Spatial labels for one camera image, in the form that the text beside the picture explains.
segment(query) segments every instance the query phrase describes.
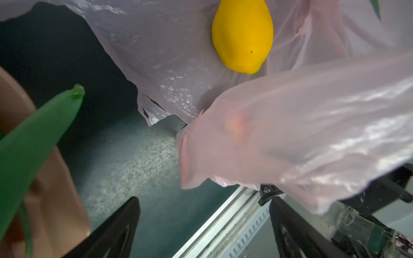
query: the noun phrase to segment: gray floor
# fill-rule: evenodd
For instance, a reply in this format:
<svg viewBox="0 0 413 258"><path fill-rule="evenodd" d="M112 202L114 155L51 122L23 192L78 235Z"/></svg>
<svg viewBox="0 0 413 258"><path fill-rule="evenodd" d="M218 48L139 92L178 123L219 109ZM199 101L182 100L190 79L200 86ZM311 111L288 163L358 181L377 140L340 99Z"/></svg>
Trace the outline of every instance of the gray floor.
<svg viewBox="0 0 413 258"><path fill-rule="evenodd" d="M279 258L271 220L268 219L239 258Z"/></svg>
<svg viewBox="0 0 413 258"><path fill-rule="evenodd" d="M169 117L148 127L127 81L78 15L46 3L0 22L0 66L40 107L56 94L84 86L82 107L58 146L95 229L131 196L141 217L131 257L171 257L236 187L212 181L180 189Z"/></svg>

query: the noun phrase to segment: green vegetable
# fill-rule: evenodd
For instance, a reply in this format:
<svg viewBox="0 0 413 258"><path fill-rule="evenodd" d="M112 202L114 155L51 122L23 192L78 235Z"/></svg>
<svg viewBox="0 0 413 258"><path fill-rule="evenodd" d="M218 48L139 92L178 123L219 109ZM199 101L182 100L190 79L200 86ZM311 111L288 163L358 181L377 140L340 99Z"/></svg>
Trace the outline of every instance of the green vegetable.
<svg viewBox="0 0 413 258"><path fill-rule="evenodd" d="M380 18L380 6L379 6L379 0L370 0L371 5L374 8L374 11L376 12L377 17L379 18L379 20L381 20Z"/></svg>
<svg viewBox="0 0 413 258"><path fill-rule="evenodd" d="M76 117L84 94L76 84L0 140L0 241L43 162Z"/></svg>

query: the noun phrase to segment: translucent plastic bag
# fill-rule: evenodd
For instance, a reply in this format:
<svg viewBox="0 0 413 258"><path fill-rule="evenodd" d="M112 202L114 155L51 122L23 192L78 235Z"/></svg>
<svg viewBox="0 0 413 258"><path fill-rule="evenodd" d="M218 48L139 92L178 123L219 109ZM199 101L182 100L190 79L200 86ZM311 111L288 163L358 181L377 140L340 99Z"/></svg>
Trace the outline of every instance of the translucent plastic bag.
<svg viewBox="0 0 413 258"><path fill-rule="evenodd" d="M314 213L413 156L413 50L258 78L180 132L183 188L274 184Z"/></svg>
<svg viewBox="0 0 413 258"><path fill-rule="evenodd" d="M36 2L0 0L0 20L23 14ZM368 0L266 0L274 44L262 69L249 76L227 69L212 45L220 0L47 2L65 5L87 21L137 86L138 110L149 125L170 114L190 123L222 92L245 81L391 44Z"/></svg>

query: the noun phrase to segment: plastic bag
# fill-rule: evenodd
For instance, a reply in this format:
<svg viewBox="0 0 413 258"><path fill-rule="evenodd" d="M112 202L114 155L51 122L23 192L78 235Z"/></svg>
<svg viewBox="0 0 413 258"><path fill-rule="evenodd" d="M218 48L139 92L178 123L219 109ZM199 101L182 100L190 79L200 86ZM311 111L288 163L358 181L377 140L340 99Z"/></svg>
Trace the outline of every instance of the plastic bag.
<svg viewBox="0 0 413 258"><path fill-rule="evenodd" d="M313 213L413 156L413 50L258 78L178 135L183 188L221 177L274 184Z"/></svg>
<svg viewBox="0 0 413 258"><path fill-rule="evenodd" d="M23 14L36 2L0 1L0 20ZM245 81L391 44L368 0L266 0L274 44L262 69L249 76L227 69L212 45L219 0L48 2L65 5L87 21L137 86L138 110L149 125L170 114L189 123L222 92ZM327 41L320 36L326 31L331 36ZM311 54L307 48L324 54Z"/></svg>
<svg viewBox="0 0 413 258"><path fill-rule="evenodd" d="M396 45L413 45L413 1L379 0L380 18L388 36Z"/></svg>

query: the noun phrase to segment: green stem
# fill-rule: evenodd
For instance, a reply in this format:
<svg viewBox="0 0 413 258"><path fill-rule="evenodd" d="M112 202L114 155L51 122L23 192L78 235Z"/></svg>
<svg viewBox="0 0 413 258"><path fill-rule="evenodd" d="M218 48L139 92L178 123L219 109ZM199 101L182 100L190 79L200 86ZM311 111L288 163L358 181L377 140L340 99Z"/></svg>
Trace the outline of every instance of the green stem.
<svg viewBox="0 0 413 258"><path fill-rule="evenodd" d="M26 242L26 258L33 257L33 238L31 236L30 217L27 213L26 205L22 202L19 206L19 213L24 229L24 240Z"/></svg>

